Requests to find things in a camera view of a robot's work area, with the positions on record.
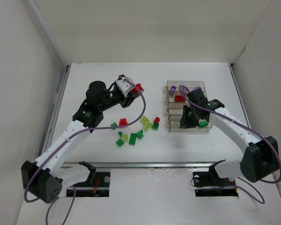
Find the green lego brick carried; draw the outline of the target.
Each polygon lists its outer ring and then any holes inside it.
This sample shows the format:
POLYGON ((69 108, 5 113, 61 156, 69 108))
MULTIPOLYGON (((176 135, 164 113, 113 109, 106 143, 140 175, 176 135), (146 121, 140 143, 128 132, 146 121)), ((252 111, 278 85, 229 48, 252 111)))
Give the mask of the green lego brick carried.
POLYGON ((204 128, 208 126, 208 121, 200 121, 199 122, 199 128, 204 128))

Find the small purple lego brick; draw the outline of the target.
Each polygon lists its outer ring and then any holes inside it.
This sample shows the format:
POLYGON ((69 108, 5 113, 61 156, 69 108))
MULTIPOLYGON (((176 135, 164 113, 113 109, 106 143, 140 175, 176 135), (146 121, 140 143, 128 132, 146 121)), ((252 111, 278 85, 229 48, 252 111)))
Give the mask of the small purple lego brick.
POLYGON ((177 90, 176 86, 171 86, 170 90, 169 90, 169 95, 173 96, 175 94, 175 91, 177 90))

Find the red rounded lego brick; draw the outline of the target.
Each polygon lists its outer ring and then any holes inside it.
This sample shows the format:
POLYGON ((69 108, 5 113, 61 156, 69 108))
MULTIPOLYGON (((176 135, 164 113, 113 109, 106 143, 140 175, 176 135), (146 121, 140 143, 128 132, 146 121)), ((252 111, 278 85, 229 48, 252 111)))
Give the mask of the red rounded lego brick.
POLYGON ((135 86, 136 86, 136 88, 133 88, 133 90, 132 90, 133 93, 139 94, 139 93, 144 92, 144 89, 140 83, 136 84, 135 86))

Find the red rectangular lego brick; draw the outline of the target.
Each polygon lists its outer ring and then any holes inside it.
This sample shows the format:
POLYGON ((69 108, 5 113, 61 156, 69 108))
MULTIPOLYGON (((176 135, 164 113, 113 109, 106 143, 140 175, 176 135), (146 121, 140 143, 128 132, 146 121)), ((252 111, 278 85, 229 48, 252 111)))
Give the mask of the red rectangular lego brick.
POLYGON ((185 98, 181 95, 175 95, 174 97, 174 101, 177 103, 184 103, 185 102, 185 98))

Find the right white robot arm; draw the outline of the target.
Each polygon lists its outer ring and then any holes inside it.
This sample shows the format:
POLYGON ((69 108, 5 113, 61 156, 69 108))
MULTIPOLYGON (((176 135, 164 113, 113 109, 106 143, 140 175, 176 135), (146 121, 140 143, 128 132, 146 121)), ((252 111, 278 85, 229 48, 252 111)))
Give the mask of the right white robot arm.
POLYGON ((273 183, 281 181, 281 159, 275 138, 264 137, 239 122, 221 101, 208 100, 201 88, 190 91, 187 87, 180 85, 179 92, 188 102, 183 107, 181 129, 195 128, 199 126, 200 120, 205 120, 220 129, 243 154, 241 161, 227 162, 222 159, 213 164, 212 169, 215 175, 219 178, 241 176, 255 183, 264 182, 266 176, 279 171, 280 175, 273 183))

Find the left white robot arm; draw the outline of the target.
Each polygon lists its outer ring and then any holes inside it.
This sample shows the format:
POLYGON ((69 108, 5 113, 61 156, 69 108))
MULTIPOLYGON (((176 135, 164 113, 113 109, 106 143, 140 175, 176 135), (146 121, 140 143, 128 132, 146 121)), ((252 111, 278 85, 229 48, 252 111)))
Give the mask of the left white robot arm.
POLYGON ((72 117, 64 133, 33 162, 26 161, 21 167, 24 200, 29 203, 28 193, 49 204, 58 197, 66 196, 67 188, 77 183, 92 184, 96 168, 81 161, 75 166, 62 169, 65 160, 93 131, 100 130, 103 112, 121 105, 127 108, 138 97, 143 97, 141 84, 134 84, 129 77, 120 76, 110 88, 102 81, 94 81, 86 91, 86 98, 72 117))

